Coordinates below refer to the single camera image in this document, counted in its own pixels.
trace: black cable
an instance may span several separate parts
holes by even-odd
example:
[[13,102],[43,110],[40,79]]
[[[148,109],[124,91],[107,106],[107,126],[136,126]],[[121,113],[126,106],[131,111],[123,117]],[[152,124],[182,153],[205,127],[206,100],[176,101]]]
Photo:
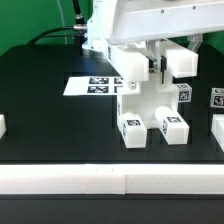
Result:
[[74,30],[74,28],[72,26],[65,26],[65,27],[59,27],[59,28],[55,28],[55,29],[45,31],[45,32],[41,33],[40,35],[38,35],[37,37],[30,40],[27,44],[28,45],[34,45],[40,38],[43,38],[47,34],[56,33],[56,32],[64,31],[64,30]]
[[81,12],[81,8],[80,8],[80,5],[79,5],[79,1],[78,0],[73,0],[73,7],[74,7],[74,11],[75,11],[75,21],[76,21],[76,24],[85,24],[85,20],[84,20],[84,17],[82,15],[82,12]]
[[82,37],[83,35],[81,34],[65,34],[65,35],[47,35],[47,36],[42,36],[41,38],[51,38],[51,37]]
[[73,0],[73,7],[74,7],[75,14],[81,14],[81,9],[80,9],[78,0]]

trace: black-and-white marker sticker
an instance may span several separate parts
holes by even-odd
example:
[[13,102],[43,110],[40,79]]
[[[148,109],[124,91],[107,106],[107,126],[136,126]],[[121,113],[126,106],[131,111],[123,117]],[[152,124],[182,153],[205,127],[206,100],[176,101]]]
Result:
[[125,126],[125,124],[123,125],[123,135],[124,135],[124,137],[126,136],[126,126]]
[[111,48],[108,46],[108,59],[111,60]]
[[90,78],[89,84],[94,84],[94,85],[109,84],[109,78]]
[[188,88],[188,86],[185,85],[185,84],[178,84],[177,87],[178,87],[179,89],[187,89],[187,88]]
[[168,128],[168,126],[167,126],[166,121],[163,121],[163,132],[164,132],[165,135],[167,133],[167,128]]
[[140,121],[139,120],[127,120],[127,123],[129,126],[140,126]]
[[215,93],[224,93],[223,89],[215,89]]
[[215,96],[213,104],[214,104],[214,106],[223,107],[224,106],[224,96]]
[[181,91],[179,94],[179,101],[187,101],[189,100],[190,92],[189,91]]
[[179,117],[167,117],[167,119],[170,123],[180,123],[181,122]]
[[89,86],[87,93],[108,93],[108,86]]
[[123,84],[123,79],[121,77],[114,78],[114,84],[116,84],[116,85],[122,85]]
[[120,106],[119,102],[117,103],[117,113],[119,115],[121,115],[121,106]]

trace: white plastic structure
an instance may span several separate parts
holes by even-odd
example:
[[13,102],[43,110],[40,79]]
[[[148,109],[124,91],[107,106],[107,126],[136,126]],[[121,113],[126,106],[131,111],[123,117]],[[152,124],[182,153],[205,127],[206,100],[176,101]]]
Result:
[[1,195],[224,194],[223,165],[1,165]]
[[4,115],[1,114],[0,115],[0,139],[4,135],[5,131],[6,131],[5,118],[4,118]]
[[224,151],[224,114],[213,115],[212,133]]
[[[177,108],[191,101],[192,89],[172,79],[197,75],[195,51],[203,33],[224,29],[224,0],[94,0],[93,9],[83,48],[101,51],[123,78],[117,124],[126,147],[145,147],[152,128],[168,144],[187,144],[189,126]],[[167,39],[185,35],[192,35],[189,49]]]
[[219,31],[223,8],[224,0],[103,1],[103,34],[117,45]]

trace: white cable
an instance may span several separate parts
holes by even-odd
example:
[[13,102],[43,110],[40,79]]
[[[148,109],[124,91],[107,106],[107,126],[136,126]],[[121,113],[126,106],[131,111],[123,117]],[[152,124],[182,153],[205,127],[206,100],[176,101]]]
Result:
[[[60,0],[57,0],[57,5],[58,5],[58,9],[59,9],[59,12],[60,12],[60,15],[61,15],[62,26],[64,27],[64,26],[65,26],[65,17],[64,17],[63,9],[62,9],[62,7],[61,7],[61,2],[60,2]],[[66,45],[68,44],[68,39],[67,39],[67,37],[65,37],[65,44],[66,44]]]

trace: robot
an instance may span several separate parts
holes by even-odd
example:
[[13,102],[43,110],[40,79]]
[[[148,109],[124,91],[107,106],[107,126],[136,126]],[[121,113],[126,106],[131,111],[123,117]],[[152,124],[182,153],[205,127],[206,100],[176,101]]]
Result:
[[[173,77],[197,75],[203,33],[224,29],[223,9],[224,0],[93,1],[83,51],[106,58],[123,78],[117,125],[127,148],[144,148],[154,128],[169,145],[187,144],[189,125],[177,110],[192,90]],[[188,48],[168,39],[180,36]]]

